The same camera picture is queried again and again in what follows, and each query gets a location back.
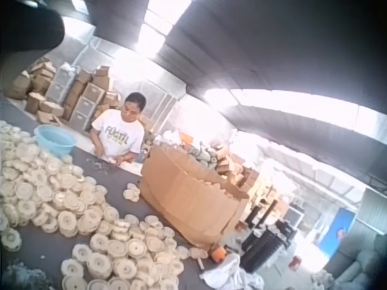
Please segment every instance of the dark hair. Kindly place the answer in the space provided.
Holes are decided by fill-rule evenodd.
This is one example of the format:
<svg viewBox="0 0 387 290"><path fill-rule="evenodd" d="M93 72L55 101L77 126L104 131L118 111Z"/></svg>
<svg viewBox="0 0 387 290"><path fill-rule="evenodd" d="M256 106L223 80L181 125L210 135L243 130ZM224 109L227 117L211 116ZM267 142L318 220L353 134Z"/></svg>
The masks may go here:
<svg viewBox="0 0 387 290"><path fill-rule="evenodd" d="M126 102L137 104L137 106L140 108L140 112L142 112L146 106L146 98L140 92L133 92L129 94L125 99L125 103Z"/></svg>

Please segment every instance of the metal roof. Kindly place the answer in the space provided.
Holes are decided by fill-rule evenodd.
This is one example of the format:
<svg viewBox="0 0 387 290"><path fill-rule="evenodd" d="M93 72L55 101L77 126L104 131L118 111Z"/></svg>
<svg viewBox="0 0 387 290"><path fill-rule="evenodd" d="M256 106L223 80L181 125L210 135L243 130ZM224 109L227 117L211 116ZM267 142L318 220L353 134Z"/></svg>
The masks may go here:
<svg viewBox="0 0 387 290"><path fill-rule="evenodd" d="M96 36L130 49L149 4L86 0L85 16L70 0L47 2L94 24ZM196 0L154 61L201 99L213 88L276 89L338 98L387 114L383 11L364 1ZM387 188L384 115L372 134L364 134L272 109L238 105L221 112L242 131L306 153L380 191Z"/></svg>

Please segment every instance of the sofa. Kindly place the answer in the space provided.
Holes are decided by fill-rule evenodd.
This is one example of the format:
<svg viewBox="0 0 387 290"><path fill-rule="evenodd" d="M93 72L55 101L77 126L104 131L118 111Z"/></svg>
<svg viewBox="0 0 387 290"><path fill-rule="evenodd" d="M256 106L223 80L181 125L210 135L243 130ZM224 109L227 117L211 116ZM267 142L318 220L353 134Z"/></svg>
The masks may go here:
<svg viewBox="0 0 387 290"><path fill-rule="evenodd" d="M355 261L335 279L330 290L367 290L387 257L387 234L376 235L374 249L361 250Z"/></svg>

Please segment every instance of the orange object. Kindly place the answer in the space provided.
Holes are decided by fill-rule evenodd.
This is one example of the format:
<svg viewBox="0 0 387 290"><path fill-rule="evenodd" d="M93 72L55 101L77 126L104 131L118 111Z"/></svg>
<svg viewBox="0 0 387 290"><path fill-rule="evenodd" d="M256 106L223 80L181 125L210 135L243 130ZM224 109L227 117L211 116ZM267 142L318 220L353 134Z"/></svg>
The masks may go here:
<svg viewBox="0 0 387 290"><path fill-rule="evenodd" d="M182 132L179 132L180 134L180 139L183 144L190 145L194 141L194 138L191 137L190 135L184 134Z"/></svg>
<svg viewBox="0 0 387 290"><path fill-rule="evenodd" d="M226 255L227 255L226 249L220 246L219 248L215 249L211 253L211 258L215 263L221 263L226 258Z"/></svg>
<svg viewBox="0 0 387 290"><path fill-rule="evenodd" d="M301 265L302 259L299 256L294 256L293 260L289 263L289 268L296 271Z"/></svg>

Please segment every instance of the blue plastic basin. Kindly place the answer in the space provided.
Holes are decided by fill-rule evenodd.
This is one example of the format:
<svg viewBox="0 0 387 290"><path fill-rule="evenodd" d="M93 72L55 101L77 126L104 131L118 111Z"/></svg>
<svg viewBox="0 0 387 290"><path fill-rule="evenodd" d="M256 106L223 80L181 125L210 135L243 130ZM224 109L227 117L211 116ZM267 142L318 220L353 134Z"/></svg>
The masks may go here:
<svg viewBox="0 0 387 290"><path fill-rule="evenodd" d="M70 154L77 144L73 136L65 130L52 125L40 125L35 128L34 133L37 145L58 157Z"/></svg>

